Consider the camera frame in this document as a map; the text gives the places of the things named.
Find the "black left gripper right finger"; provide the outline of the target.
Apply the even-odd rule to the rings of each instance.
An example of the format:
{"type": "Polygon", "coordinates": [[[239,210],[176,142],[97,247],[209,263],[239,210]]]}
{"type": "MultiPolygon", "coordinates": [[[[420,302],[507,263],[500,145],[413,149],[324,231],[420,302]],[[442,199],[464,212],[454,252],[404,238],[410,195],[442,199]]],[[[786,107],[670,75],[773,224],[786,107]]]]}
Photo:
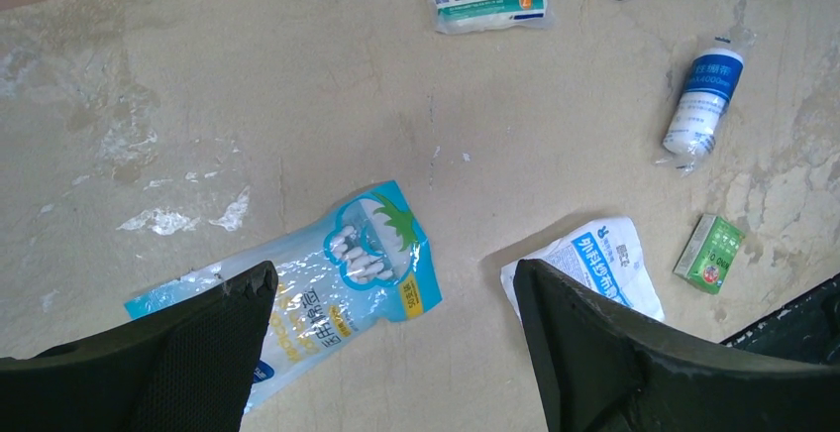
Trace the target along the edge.
{"type": "Polygon", "coordinates": [[[835,431],[839,364],[713,343],[560,279],[545,262],[513,285],[552,431],[835,431]]]}

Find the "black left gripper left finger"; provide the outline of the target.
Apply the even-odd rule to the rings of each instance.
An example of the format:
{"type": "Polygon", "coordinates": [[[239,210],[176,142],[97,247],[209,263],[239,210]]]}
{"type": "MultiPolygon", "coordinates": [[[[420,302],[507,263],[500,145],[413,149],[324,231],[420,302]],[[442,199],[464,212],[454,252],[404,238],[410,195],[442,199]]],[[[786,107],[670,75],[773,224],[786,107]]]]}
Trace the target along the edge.
{"type": "Polygon", "coordinates": [[[119,327],[2,359],[2,430],[239,430],[277,288],[262,262],[119,327]]]}

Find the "small green medicine box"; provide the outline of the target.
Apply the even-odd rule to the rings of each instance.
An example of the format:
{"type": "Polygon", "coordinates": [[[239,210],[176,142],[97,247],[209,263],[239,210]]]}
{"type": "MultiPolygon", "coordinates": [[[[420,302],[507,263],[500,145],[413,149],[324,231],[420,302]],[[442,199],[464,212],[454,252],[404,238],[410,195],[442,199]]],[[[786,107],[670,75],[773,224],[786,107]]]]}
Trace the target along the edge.
{"type": "Polygon", "coordinates": [[[745,234],[724,218],[702,214],[673,274],[708,294],[718,294],[745,234]]]}

